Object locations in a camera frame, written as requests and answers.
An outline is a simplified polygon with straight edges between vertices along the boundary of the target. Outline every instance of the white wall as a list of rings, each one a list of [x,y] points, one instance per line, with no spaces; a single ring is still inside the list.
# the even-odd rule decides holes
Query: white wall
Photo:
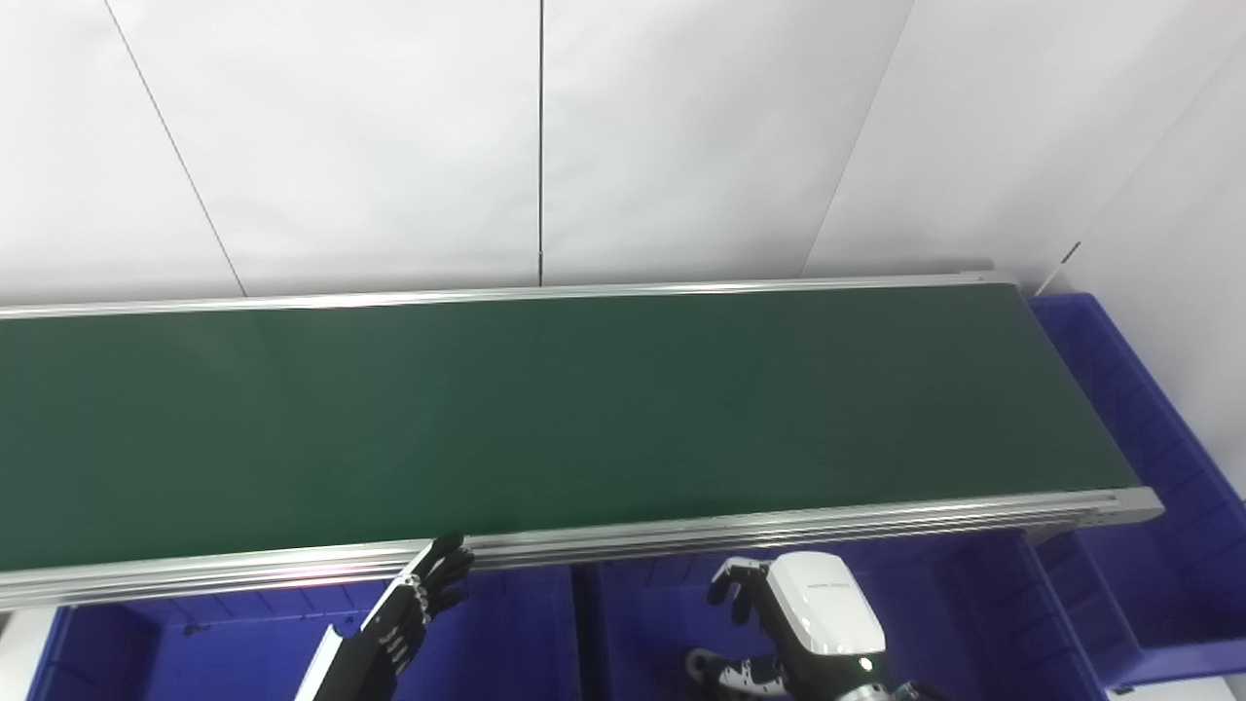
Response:
[[[1064,284],[1099,295],[1246,494],[1246,45],[1083,238]]]
[[[535,284],[542,249],[553,284],[1033,288],[1246,36],[1236,0],[541,9],[5,2],[0,303]]]

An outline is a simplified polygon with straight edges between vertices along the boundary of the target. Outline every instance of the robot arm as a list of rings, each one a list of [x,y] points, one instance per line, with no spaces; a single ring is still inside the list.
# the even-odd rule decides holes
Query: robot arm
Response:
[[[464,590],[450,588],[475,560],[462,542],[462,535],[447,535],[421,550],[390,581],[358,634],[343,637],[329,626],[294,701],[391,699],[429,623],[465,599]]]
[[[892,700],[883,681],[886,636],[844,560],[826,553],[730,558],[710,583],[710,604],[724,603],[733,585],[731,620],[743,625],[756,611],[778,655],[770,669],[746,661],[746,670],[728,665],[719,679],[731,679],[738,691],[797,701]],[[744,671],[753,689],[741,685]]]

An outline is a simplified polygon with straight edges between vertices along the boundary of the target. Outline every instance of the green belt surface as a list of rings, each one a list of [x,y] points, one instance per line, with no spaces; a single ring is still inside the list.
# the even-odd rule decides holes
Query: green belt surface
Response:
[[[0,570],[1125,488],[1009,284],[0,321]]]

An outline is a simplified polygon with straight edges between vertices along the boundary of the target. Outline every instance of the blue plastic bin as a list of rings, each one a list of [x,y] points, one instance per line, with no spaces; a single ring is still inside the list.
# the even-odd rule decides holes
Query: blue plastic bin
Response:
[[[395,701],[578,701],[567,568],[473,573]],[[290,701],[326,624],[354,631],[383,583],[64,609],[31,701]]]
[[[1095,671],[1113,687],[1246,671],[1246,508],[1094,296],[1030,308],[1166,508],[1038,549]]]
[[[926,681],[958,701],[1103,701],[1043,569],[1015,532],[820,545],[852,568],[882,623],[893,684]],[[785,550],[734,553],[774,558]],[[705,603],[728,553],[588,567],[586,692],[608,701],[697,700],[683,659],[773,651],[755,619]]]

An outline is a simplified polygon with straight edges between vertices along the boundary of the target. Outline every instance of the metal rail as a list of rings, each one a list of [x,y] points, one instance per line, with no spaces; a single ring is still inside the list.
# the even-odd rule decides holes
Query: metal rail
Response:
[[[480,535],[477,568],[503,569],[734,548],[1022,528],[1050,534],[1146,520],[1150,488],[907,502]],[[46,568],[0,574],[0,611],[389,579],[425,539]]]
[[[846,276],[739,281],[679,281],[654,284],[586,284],[567,286],[508,286],[497,289],[437,289],[426,291],[364,291],[305,294],[298,296],[233,296],[156,301],[93,301],[88,304],[30,304],[0,308],[0,319],[47,316],[100,316],[116,314],[167,314],[263,309],[344,309],[456,301],[515,301],[583,296],[669,296],[680,294],[739,294],[745,291],[799,291],[802,289],[876,289],[881,286],[947,286],[956,284],[1012,283],[1003,273],[949,273],[928,275]]]

